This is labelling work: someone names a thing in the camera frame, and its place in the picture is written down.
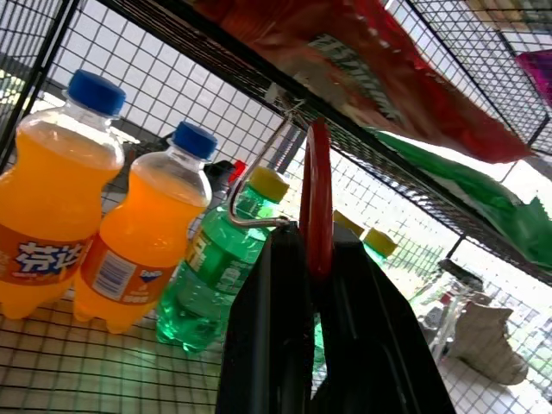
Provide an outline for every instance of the yellow bottle cap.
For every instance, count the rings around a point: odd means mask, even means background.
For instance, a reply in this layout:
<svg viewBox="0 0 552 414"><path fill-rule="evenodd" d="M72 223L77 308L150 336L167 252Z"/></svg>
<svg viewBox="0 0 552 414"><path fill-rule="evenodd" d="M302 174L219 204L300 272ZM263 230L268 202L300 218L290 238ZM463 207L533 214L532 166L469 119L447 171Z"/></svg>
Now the yellow bottle cap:
<svg viewBox="0 0 552 414"><path fill-rule="evenodd" d="M363 241L372 250L375 250L386 258L391 256L397 248L397 243L395 243L391 237L376 229L370 229Z"/></svg>
<svg viewBox="0 0 552 414"><path fill-rule="evenodd" d="M257 166L251 173L249 185L261 196L268 198L270 201L279 203L284 198L290 185L285 182L277 172L263 167Z"/></svg>
<svg viewBox="0 0 552 414"><path fill-rule="evenodd" d="M356 234L357 237L361 237L362 232L364 229L359 226L357 223L355 223L353 220L345 216L343 213L341 213L339 210L334 210L334 222L341 224L345 229L351 230L353 233Z"/></svg>

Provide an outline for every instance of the orange label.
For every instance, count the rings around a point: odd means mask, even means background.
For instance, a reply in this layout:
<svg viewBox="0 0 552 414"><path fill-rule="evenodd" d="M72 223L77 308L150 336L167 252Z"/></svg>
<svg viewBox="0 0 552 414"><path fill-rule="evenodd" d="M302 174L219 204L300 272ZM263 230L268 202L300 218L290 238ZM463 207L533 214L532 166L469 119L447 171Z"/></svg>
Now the orange label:
<svg viewBox="0 0 552 414"><path fill-rule="evenodd" d="M88 240L36 239L0 224L0 280L37 286L54 285L71 278Z"/></svg>
<svg viewBox="0 0 552 414"><path fill-rule="evenodd" d="M148 267L127 260L96 235L80 272L86 284L120 304L149 304L157 300L175 266Z"/></svg>

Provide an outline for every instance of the barcode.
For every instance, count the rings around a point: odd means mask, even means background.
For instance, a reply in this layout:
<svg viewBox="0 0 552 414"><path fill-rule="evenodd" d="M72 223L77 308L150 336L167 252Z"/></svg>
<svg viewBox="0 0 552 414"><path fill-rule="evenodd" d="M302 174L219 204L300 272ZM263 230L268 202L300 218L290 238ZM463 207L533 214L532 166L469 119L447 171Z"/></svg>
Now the barcode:
<svg viewBox="0 0 552 414"><path fill-rule="evenodd" d="M92 287L107 298L119 300L135 270L136 265L107 252Z"/></svg>

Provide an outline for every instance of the orange soda bottle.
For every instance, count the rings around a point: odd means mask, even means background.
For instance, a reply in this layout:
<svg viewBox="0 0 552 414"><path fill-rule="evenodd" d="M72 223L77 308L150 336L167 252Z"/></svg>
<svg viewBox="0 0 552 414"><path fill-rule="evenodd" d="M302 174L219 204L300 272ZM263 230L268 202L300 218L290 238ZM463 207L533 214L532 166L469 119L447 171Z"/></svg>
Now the orange soda bottle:
<svg viewBox="0 0 552 414"><path fill-rule="evenodd" d="M181 122L164 152L138 158L129 194L102 221L75 280L75 317L113 334L151 311L184 257L190 222L209 205L204 161L216 139Z"/></svg>
<svg viewBox="0 0 552 414"><path fill-rule="evenodd" d="M122 167L110 132L124 92L75 72L64 106L17 128L17 162L0 176L0 303L22 318L61 298L102 219L102 187Z"/></svg>

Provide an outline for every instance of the green snack bag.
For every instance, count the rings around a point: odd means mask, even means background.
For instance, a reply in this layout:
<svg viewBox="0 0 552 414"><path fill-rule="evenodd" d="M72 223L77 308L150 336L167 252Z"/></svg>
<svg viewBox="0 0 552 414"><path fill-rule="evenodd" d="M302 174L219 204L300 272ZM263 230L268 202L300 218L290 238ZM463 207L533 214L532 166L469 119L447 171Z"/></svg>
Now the green snack bag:
<svg viewBox="0 0 552 414"><path fill-rule="evenodd" d="M424 170L475 208L525 259L552 270L552 222L539 198L524 204L513 192L482 172L374 131L388 147Z"/></svg>

